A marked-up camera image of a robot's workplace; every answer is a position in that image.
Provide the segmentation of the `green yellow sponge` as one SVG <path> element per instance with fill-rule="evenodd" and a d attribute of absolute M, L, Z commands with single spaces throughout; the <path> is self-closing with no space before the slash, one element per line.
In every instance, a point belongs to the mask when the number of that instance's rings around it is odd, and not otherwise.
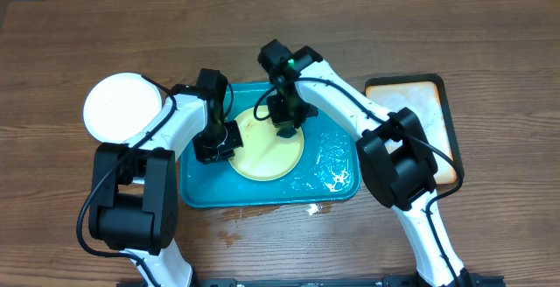
<path fill-rule="evenodd" d="M 291 138 L 297 134 L 297 130 L 293 127 L 281 128 L 276 134 L 281 138 Z"/>

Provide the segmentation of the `yellow-green plate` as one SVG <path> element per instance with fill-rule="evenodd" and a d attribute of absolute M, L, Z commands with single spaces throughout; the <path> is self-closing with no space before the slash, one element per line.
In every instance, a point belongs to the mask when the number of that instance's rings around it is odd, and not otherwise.
<path fill-rule="evenodd" d="M 243 146 L 229 159 L 232 167 L 244 178 L 256 181 L 279 179 L 292 171 L 303 155 L 305 136 L 301 129 L 289 138 L 277 134 L 270 119 L 258 121 L 253 108 L 247 108 L 234 120 Z"/>

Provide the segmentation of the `white plate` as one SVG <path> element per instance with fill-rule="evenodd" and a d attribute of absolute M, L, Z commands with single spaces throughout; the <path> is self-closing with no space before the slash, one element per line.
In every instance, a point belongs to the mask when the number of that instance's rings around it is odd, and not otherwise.
<path fill-rule="evenodd" d="M 83 105 L 89 134 L 102 143 L 123 143 L 143 130 L 162 108 L 156 86 L 139 73 L 116 73 L 98 82 Z"/>

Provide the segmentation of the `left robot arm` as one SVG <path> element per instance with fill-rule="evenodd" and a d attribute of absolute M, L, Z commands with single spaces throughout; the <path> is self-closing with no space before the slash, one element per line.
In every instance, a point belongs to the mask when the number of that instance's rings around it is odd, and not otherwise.
<path fill-rule="evenodd" d="M 237 123 L 226 119 L 223 103 L 233 89 L 220 71 L 203 69 L 195 85 L 165 93 L 163 109 L 146 128 L 126 143 L 96 150 L 76 236 L 91 255 L 131 260 L 145 286 L 196 286 L 196 273 L 174 240 L 176 162 L 189 144 L 203 165 L 227 161 L 243 142 Z"/>

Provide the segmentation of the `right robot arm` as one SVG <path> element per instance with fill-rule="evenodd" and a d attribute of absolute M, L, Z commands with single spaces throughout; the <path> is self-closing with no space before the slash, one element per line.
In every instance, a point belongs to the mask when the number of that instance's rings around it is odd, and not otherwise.
<path fill-rule="evenodd" d="M 393 112 L 369 100 L 339 77 L 315 50 L 291 52 L 274 39 L 258 63 L 271 87 L 263 95 L 268 120 L 282 138 L 293 137 L 309 117 L 326 113 L 353 138 L 364 184 L 373 197 L 395 211 L 416 258 L 420 286 L 473 286 L 454 252 L 438 201 L 435 175 L 442 158 L 463 182 L 458 163 L 429 144 L 417 115 Z"/>

